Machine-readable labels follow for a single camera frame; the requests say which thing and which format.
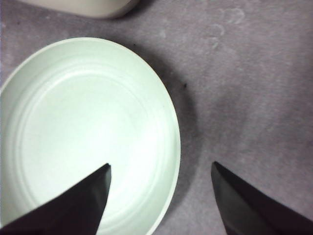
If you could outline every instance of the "gray carpet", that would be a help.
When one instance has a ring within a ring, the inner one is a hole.
[[[179,182],[156,235],[225,235],[219,161],[313,220],[313,1],[142,0],[117,20],[1,1],[1,79],[61,39],[100,37],[145,59],[177,110]]]

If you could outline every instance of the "white container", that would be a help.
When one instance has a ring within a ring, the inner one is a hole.
[[[139,0],[20,0],[32,5],[92,18],[119,17]]]

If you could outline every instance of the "white bowl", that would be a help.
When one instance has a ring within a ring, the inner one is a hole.
[[[139,0],[20,0],[35,6],[92,18],[119,17]]]
[[[26,59],[0,98],[2,225],[109,163],[98,235],[155,230],[177,183],[179,126],[139,56],[102,39],[60,41]]]

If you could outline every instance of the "gray surface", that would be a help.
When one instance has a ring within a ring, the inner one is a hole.
[[[156,235],[225,234],[213,160],[313,220],[312,0],[143,0],[110,21],[1,3],[2,82],[36,50],[78,36],[125,45],[159,74],[182,157]]]

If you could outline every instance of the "white ceramic bowl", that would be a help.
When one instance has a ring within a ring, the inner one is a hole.
[[[26,59],[0,98],[2,225],[109,163],[98,234],[155,230],[177,182],[179,126],[139,56],[103,39],[60,41]]]
[[[20,0],[35,6],[92,18],[119,17],[139,0]]]

